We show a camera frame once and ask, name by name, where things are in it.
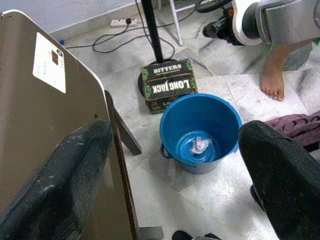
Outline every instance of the cardboard box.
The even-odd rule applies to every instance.
[[[151,114],[163,113],[178,98],[198,92],[189,59],[141,68],[145,103]]]

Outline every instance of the maroon cloth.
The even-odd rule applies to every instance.
[[[282,116],[266,123],[304,147],[320,142],[320,111],[310,116],[304,114]]]

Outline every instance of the white label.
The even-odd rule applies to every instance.
[[[66,93],[65,57],[41,33],[36,33],[33,75],[50,86]]]

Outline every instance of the blue bucket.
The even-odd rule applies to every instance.
[[[225,100],[210,94],[190,94],[174,101],[160,123],[161,153],[175,159],[193,174],[212,171],[218,162],[238,150],[242,125],[237,111]],[[192,154],[197,137],[210,139],[201,154]]]

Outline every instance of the white tile floor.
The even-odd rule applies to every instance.
[[[243,122],[266,121],[287,114],[310,114],[320,110],[319,49],[314,47],[299,71],[285,72],[285,100],[274,101],[259,90],[259,73],[268,49],[258,46],[232,46],[223,40],[202,36],[200,27],[219,17],[219,12],[198,14],[181,22],[184,45],[178,46],[173,26],[159,29],[162,38],[174,44],[176,59],[193,61],[198,90],[217,95],[241,115]],[[172,21],[164,11],[158,22]],[[102,34],[121,29],[104,27],[66,41],[66,46],[92,43]],[[99,49],[112,49],[143,31],[131,31],[114,38]],[[163,44],[163,53],[172,49]],[[252,199],[252,184],[239,151],[226,157],[218,167],[204,175],[183,171],[171,160],[161,157],[159,124],[161,114],[148,113],[139,94],[137,79],[140,67],[154,61],[153,51],[145,38],[133,41],[110,54],[91,48],[71,49],[78,59],[91,68],[110,91],[115,107],[140,143],[142,154],[133,156],[124,147],[134,204],[141,226],[162,226],[165,240],[176,230],[194,236],[212,232],[224,240],[278,239],[266,214]]]

